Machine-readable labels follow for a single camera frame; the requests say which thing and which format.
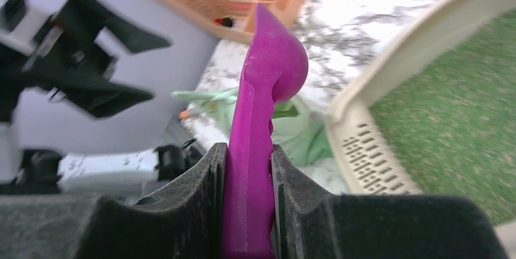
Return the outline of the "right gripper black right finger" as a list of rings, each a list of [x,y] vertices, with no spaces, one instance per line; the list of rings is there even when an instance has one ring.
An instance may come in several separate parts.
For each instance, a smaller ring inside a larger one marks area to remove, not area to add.
[[[507,258],[485,214],[468,199],[334,195],[279,146],[271,164],[278,258]]]

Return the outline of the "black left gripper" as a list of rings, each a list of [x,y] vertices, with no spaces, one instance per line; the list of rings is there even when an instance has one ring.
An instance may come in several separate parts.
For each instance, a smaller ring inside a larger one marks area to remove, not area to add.
[[[38,46],[23,55],[4,47],[1,52],[1,121],[10,123],[26,88],[56,89],[89,115],[108,118],[147,102],[145,90],[110,82],[107,73],[117,58],[96,42],[107,29],[132,54],[170,47],[172,42],[117,15],[99,0],[67,0],[37,33]]]

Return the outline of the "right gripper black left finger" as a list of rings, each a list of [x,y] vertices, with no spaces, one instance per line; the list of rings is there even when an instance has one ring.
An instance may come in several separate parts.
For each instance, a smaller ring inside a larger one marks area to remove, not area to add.
[[[227,145],[124,205],[102,195],[1,197],[2,258],[218,258]]]

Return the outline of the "beige plastic litter box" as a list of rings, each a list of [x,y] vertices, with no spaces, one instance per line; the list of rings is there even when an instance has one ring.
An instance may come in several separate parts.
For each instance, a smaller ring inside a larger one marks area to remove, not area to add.
[[[440,0],[335,96],[343,258],[515,257],[515,0]]]

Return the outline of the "green litter bag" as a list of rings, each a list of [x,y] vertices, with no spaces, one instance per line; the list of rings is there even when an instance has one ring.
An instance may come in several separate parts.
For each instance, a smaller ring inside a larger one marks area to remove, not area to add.
[[[224,134],[231,131],[238,87],[225,91],[174,91],[175,98],[193,103]],[[333,156],[324,122],[298,96],[275,106],[273,143],[280,145],[295,166],[305,167]]]

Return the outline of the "purple plastic litter scoop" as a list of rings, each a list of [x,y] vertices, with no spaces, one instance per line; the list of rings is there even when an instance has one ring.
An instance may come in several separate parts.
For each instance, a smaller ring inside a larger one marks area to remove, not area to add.
[[[276,104],[295,96],[309,61],[301,42],[264,5],[255,10],[232,120],[223,194],[222,258],[273,258],[271,121]]]

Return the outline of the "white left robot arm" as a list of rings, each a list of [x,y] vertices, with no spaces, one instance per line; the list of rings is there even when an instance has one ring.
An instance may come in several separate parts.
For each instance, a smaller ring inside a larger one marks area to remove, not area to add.
[[[95,119],[153,98],[111,82],[117,56],[98,42],[107,29],[131,54],[172,42],[117,15],[99,0],[67,0],[55,13],[26,0],[1,0],[1,193],[105,192],[138,195],[178,177],[201,158],[193,139],[124,154],[63,154],[23,149],[14,122],[21,93],[39,88]]]

